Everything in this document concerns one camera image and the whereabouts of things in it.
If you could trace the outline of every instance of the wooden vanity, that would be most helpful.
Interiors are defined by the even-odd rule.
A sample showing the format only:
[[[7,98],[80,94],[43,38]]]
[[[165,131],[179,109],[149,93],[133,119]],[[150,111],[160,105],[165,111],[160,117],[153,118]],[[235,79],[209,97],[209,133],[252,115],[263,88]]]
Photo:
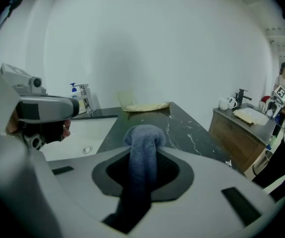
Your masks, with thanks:
[[[232,156],[241,171],[246,171],[265,149],[276,126],[270,119],[265,125],[248,124],[233,110],[213,109],[209,133]]]

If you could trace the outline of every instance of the white mug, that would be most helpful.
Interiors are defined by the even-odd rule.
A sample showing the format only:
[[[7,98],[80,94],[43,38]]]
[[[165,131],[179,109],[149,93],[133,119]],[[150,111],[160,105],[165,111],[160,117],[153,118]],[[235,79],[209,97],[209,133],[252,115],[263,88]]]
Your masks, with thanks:
[[[235,100],[234,97],[228,97],[227,99],[229,101],[229,107],[228,107],[229,109],[233,109],[237,106],[237,101]]]
[[[227,110],[229,108],[230,104],[229,104],[229,100],[227,99],[220,99],[220,101],[218,102],[218,107],[221,110]]]

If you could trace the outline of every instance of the bathroom counter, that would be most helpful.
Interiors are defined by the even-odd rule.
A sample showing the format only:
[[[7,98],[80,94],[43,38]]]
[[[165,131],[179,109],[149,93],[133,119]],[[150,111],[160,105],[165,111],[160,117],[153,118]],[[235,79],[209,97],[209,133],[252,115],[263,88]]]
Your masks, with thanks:
[[[161,128],[165,133],[167,147],[205,156],[223,163],[231,161],[232,168],[238,170],[238,166],[232,161],[230,154],[197,121],[175,103],[171,103],[167,109],[144,113],[127,113],[120,107],[101,109],[96,110],[93,116],[82,114],[74,119],[115,117],[118,118],[101,144],[98,154],[124,146],[124,136],[132,126],[152,124]]]
[[[213,109],[213,112],[210,135],[232,156],[240,170],[246,171],[265,149],[276,122],[270,119],[265,125],[248,124],[231,109]]]

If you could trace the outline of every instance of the red object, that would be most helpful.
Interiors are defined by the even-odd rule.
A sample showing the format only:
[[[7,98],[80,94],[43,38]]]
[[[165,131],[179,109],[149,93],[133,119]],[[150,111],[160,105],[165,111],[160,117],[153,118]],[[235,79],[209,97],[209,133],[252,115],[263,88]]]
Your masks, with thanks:
[[[267,101],[269,98],[270,98],[270,96],[266,95],[266,96],[264,96],[264,97],[262,98],[261,101],[266,103],[266,101]]]

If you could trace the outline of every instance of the soap dispenser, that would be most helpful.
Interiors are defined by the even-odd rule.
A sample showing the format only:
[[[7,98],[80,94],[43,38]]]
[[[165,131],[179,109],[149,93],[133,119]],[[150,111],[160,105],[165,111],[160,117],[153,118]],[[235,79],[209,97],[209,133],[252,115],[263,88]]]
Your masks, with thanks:
[[[75,98],[77,99],[78,97],[82,97],[82,93],[80,91],[77,91],[77,89],[74,87],[75,83],[71,83],[70,84],[72,86],[72,93],[70,94],[70,97],[71,98]],[[83,114],[86,112],[86,108],[85,108],[85,105],[84,105],[84,100],[81,99],[81,100],[78,100],[78,103],[79,103],[79,114]]]

